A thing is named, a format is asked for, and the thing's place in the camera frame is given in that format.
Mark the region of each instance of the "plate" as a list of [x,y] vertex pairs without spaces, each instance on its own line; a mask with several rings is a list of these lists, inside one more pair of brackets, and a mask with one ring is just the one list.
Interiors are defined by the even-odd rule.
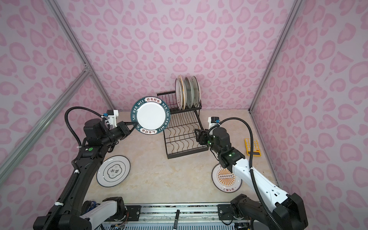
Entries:
[[129,174],[130,162],[125,156],[113,156],[99,167],[96,179],[103,187],[113,187],[120,184]]
[[130,112],[132,122],[137,122],[135,129],[141,133],[152,135],[162,132],[170,121],[170,110],[167,104],[157,97],[139,99]]
[[201,88],[200,88],[200,86],[198,84],[198,81],[195,78],[195,76],[193,76],[190,79],[190,82],[193,85],[193,91],[194,91],[193,106],[198,107],[199,106],[199,101],[201,100]]
[[183,85],[181,84],[179,79],[175,80],[175,94],[176,94],[176,103],[178,104],[179,110],[183,106],[184,98],[183,98]]
[[187,104],[187,88],[185,87],[185,84],[184,84],[184,81],[181,75],[179,75],[178,79],[181,82],[181,85],[183,87],[183,107],[182,109],[185,109],[185,106]]
[[220,164],[216,165],[212,170],[212,181],[216,188],[227,193],[237,191],[242,183],[241,179],[237,178],[228,169],[221,167]]
[[184,79],[185,87],[187,88],[187,107],[190,109],[193,106],[194,90],[189,78]]

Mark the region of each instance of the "black dish drying rack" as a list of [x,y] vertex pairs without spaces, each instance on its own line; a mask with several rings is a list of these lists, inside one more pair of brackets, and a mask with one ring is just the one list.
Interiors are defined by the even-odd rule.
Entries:
[[175,91],[158,93],[157,97],[166,102],[170,109],[170,122],[163,131],[166,156],[168,159],[208,150],[195,139],[195,129],[203,129],[199,118],[202,102],[196,108],[180,110],[176,103]]

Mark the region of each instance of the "beige marble surface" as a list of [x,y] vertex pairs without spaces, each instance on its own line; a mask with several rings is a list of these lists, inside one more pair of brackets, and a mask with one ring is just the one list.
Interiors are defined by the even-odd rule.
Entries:
[[[204,128],[208,128],[207,119],[210,116],[220,117],[220,120],[242,118],[254,130],[254,138],[259,140],[247,110],[201,110]],[[122,120],[130,121],[130,112],[120,112],[118,121]],[[240,121],[227,121],[222,127],[227,129],[232,146],[244,153],[244,138],[249,138],[247,127]],[[262,149],[261,153],[261,157],[254,157],[253,166],[274,182]],[[97,183],[95,176],[85,200],[102,202],[108,197],[121,196],[126,204],[230,202],[241,193],[258,200],[255,192],[244,182],[234,193],[224,193],[215,187],[211,172],[218,161],[210,151],[167,159],[162,133],[149,136],[135,130],[112,153],[107,153],[105,159],[115,155],[129,159],[131,169],[128,177],[117,186],[105,188]]]

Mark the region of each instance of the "pink wallpaper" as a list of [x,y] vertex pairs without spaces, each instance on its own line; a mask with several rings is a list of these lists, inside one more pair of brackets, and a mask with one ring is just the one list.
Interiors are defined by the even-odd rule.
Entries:
[[42,0],[0,1],[0,165],[82,70]]
[[248,108],[293,0],[60,0],[118,109],[195,75],[203,108]]
[[[45,215],[64,189],[72,173],[70,162],[78,153],[77,141],[64,121],[65,111],[72,106],[99,113],[107,110],[93,81],[87,79],[0,188],[0,229],[32,229],[36,217]],[[84,110],[69,113],[81,140],[84,123],[96,117]]]
[[308,0],[255,118],[310,229],[368,229],[368,1]]

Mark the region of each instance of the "calculator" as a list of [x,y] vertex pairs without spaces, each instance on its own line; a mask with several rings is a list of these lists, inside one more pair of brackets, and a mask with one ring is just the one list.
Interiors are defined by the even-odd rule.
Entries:
[[[245,148],[247,149],[247,155],[250,156],[251,153],[251,140],[250,138],[245,138]],[[259,149],[258,141],[253,139],[253,156],[261,156],[261,151]]]

